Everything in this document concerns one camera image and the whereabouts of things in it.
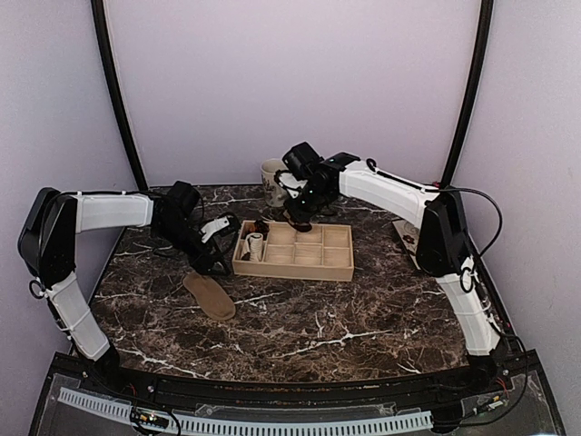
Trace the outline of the brown yellow argyle sock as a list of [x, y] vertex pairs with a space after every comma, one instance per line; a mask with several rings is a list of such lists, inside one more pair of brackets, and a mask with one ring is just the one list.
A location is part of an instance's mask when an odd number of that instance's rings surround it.
[[310, 223], [300, 223], [289, 219], [289, 224], [299, 233], [308, 233], [312, 230], [312, 225]]

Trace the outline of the beige ribbed sock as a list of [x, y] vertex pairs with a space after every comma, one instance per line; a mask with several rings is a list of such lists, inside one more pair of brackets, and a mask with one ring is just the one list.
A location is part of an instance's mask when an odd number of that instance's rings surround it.
[[182, 284], [211, 319], [228, 321], [235, 316], [234, 301], [212, 277], [190, 272]]

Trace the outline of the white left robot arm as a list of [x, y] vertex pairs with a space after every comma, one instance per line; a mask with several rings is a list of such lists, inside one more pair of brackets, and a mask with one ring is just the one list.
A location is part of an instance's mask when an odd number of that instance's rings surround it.
[[80, 233], [113, 228], [150, 228], [184, 253], [201, 275], [228, 275], [225, 250], [218, 236], [236, 236], [241, 222], [233, 213], [195, 221], [197, 189], [176, 182], [166, 192], [60, 192], [45, 187], [36, 196], [19, 235], [17, 250], [33, 279], [29, 290], [46, 300], [59, 329], [94, 367], [92, 379], [109, 396], [128, 388], [127, 374], [112, 362], [119, 359], [99, 327], [76, 275], [76, 240]]

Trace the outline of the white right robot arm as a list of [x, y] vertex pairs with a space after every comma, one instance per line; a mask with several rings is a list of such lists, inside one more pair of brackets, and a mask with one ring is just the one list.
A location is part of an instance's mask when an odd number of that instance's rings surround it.
[[411, 182], [354, 154], [323, 158], [307, 143], [293, 146], [282, 158], [275, 183], [288, 195], [289, 223], [306, 226], [339, 197], [375, 205], [419, 229], [418, 267], [434, 277], [448, 297], [464, 334], [468, 355], [488, 356], [500, 341], [487, 296], [480, 288], [477, 255], [471, 248], [462, 189]]

